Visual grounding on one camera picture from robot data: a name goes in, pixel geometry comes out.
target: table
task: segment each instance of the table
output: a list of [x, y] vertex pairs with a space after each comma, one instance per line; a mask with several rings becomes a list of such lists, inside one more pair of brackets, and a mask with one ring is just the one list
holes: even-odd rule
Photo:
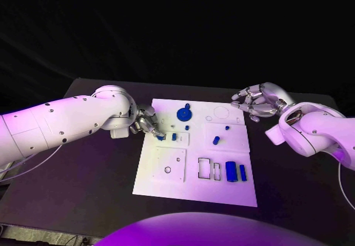
[[[98, 87], [113, 84], [125, 88], [137, 103], [149, 105], [153, 98], [228, 103], [237, 91], [79, 78], [65, 97], [91, 95]], [[336, 108], [326, 95], [291, 93], [291, 96], [296, 101]], [[48, 163], [14, 179], [0, 201], [0, 223], [104, 237], [149, 217], [211, 212], [264, 221], [328, 244], [351, 245], [355, 212], [339, 189], [338, 163], [326, 153], [306, 158], [286, 143], [273, 145], [264, 131], [276, 123], [276, 117], [255, 123], [245, 114], [257, 208], [133, 195], [144, 134], [111, 139], [110, 132], [100, 130], [63, 145]], [[52, 152], [37, 154], [22, 170], [33, 167]], [[342, 168], [342, 182], [351, 195], [355, 172], [346, 168]]]

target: blue object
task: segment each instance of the blue object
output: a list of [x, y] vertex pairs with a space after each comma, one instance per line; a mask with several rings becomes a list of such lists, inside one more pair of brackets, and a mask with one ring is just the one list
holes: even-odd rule
[[157, 136], [157, 140], [163, 141], [164, 140], [164, 136], [163, 137]]
[[237, 177], [237, 167], [235, 167], [234, 161], [228, 161], [225, 163], [225, 172], [227, 172], [227, 181], [228, 182], [237, 182], [238, 177]]
[[177, 116], [177, 119], [180, 121], [188, 121], [190, 119], [192, 112], [190, 112], [190, 105], [189, 104], [185, 104], [185, 108], [177, 110], [176, 116]]
[[215, 139], [214, 139], [214, 145], [218, 144], [218, 141], [219, 141], [219, 136], [216, 136]]
[[247, 181], [247, 174], [245, 174], [245, 168], [244, 168], [244, 165], [239, 165], [239, 170], [241, 170], [242, 181]]

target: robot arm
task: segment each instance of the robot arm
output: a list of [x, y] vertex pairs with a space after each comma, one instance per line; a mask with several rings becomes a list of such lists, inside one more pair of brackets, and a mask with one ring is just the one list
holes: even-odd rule
[[325, 105], [294, 103], [286, 91], [273, 83], [264, 83], [239, 91], [232, 100], [245, 96], [241, 104], [231, 105], [250, 113], [251, 119], [278, 115], [278, 124], [265, 131], [276, 145], [287, 142], [293, 150], [309, 157], [319, 151], [355, 170], [355, 119]]
[[95, 97], [74, 96], [0, 116], [0, 166], [91, 135], [100, 128], [110, 130], [111, 138], [123, 138], [134, 123], [140, 130], [162, 136], [151, 107], [149, 112], [141, 113], [121, 87], [102, 86]]

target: robotic hand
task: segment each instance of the robotic hand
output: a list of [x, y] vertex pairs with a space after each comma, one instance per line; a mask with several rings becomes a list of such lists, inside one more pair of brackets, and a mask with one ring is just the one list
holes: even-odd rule
[[[235, 101], [245, 96], [241, 104]], [[278, 124], [265, 131], [276, 145], [287, 142], [293, 150], [309, 157], [319, 151], [355, 170], [355, 118], [346, 118], [325, 105], [296, 104], [287, 92], [273, 83], [251, 86], [232, 96], [231, 105], [258, 117], [280, 116]]]
[[0, 115], [0, 166], [91, 135], [100, 128], [111, 138], [128, 137], [128, 127], [164, 134], [150, 106], [136, 105], [118, 86], [102, 86], [92, 96], [74, 96]]

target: circular hole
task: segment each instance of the circular hole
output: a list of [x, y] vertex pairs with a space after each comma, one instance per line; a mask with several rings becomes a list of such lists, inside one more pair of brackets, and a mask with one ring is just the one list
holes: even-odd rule
[[170, 167], [166, 167], [166, 168], [164, 168], [164, 172], [166, 172], [166, 173], [170, 173], [170, 171], [172, 171], [172, 168], [170, 168]]

